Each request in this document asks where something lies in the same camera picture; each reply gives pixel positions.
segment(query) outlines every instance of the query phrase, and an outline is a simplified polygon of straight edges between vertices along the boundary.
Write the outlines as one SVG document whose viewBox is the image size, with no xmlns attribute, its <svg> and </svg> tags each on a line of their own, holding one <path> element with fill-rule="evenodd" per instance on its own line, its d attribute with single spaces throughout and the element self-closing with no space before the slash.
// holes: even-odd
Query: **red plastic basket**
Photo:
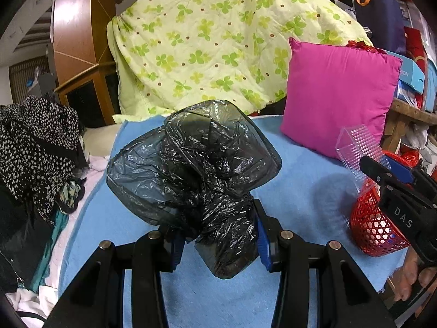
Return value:
<svg viewBox="0 0 437 328">
<path fill-rule="evenodd" d="M 409 166 L 396 154 L 390 152 L 384 154 L 402 165 Z M 396 226 L 381 212 L 377 206 L 378 202 L 379 195 L 373 187 L 358 198 L 350 214 L 352 237 L 364 253 L 373 257 L 409 246 Z"/>
</svg>

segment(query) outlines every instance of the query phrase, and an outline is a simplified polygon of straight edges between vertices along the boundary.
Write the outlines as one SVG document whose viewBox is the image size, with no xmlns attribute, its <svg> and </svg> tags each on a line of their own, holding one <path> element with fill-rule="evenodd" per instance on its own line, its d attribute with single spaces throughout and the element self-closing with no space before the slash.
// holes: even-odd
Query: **light blue mat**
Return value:
<svg viewBox="0 0 437 328">
<path fill-rule="evenodd" d="M 150 129 L 162 125 L 155 117 L 141 123 L 125 123 L 119 131 L 112 156 Z M 353 243 L 347 218 L 356 198 L 348 171 L 336 160 L 326 158 L 293 143 L 282 135 L 282 117 L 254 120 L 282 158 L 282 169 L 273 180 L 252 191 L 269 216 L 285 229 L 309 242 L 340 241 L 364 271 L 376 290 L 401 265 L 405 251 L 380 258 L 366 256 Z M 67 245 L 60 277 L 60 294 L 97 248 L 109 239 L 115 245 L 136 241 L 153 227 L 127 210 L 106 186 L 99 182 L 84 206 Z M 167 318 L 174 328 L 270 327 L 279 285 L 279 273 L 269 274 L 259 258 L 233 279 L 220 280 L 206 267 L 193 243 L 186 245 L 182 261 L 172 274 L 163 273 L 162 286 Z M 125 280 L 125 328 L 132 327 L 131 275 Z M 315 321 L 310 307 L 310 321 Z"/>
</svg>

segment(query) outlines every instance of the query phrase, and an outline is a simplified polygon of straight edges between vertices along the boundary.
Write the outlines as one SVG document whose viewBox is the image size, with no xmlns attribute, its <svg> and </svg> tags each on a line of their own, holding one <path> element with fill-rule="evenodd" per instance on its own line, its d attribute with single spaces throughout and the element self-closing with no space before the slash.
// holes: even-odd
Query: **black and white patterned clothing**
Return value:
<svg viewBox="0 0 437 328">
<path fill-rule="evenodd" d="M 0 108 L 0 175 L 11 194 L 49 220 L 73 175 L 79 121 L 73 108 L 30 96 Z"/>
</svg>

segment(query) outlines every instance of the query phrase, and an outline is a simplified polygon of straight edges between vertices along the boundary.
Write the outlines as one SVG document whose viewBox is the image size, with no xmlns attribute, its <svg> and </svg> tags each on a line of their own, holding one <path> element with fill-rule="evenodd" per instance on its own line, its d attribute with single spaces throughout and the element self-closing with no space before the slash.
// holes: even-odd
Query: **human hand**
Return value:
<svg viewBox="0 0 437 328">
<path fill-rule="evenodd" d="M 412 247 L 408 248 L 407 255 L 405 256 L 404 265 L 399 270 L 397 280 L 394 282 L 395 285 L 395 298 L 394 301 L 406 301 L 411 295 L 411 286 L 416 282 L 419 277 L 420 285 L 425 288 L 428 286 L 430 281 L 433 279 L 437 272 L 437 268 L 426 268 L 420 273 L 419 271 L 420 258 Z M 437 280 L 431 285 L 428 292 L 431 294 L 437 287 Z M 415 314 L 418 316 L 420 312 L 424 309 L 428 303 L 431 296 L 416 310 Z"/>
</svg>

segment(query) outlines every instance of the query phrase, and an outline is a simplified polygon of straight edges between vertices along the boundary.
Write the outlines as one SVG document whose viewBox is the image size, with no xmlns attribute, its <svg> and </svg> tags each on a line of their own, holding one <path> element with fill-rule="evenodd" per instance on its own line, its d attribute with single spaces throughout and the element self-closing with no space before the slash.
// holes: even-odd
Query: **plastic bag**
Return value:
<svg viewBox="0 0 437 328">
<path fill-rule="evenodd" d="M 228 101 L 171 114 L 110 160 L 107 184 L 151 225 L 196 239 L 211 272 L 228 279 L 258 256 L 253 198 L 281 159 L 254 123 Z"/>
</svg>

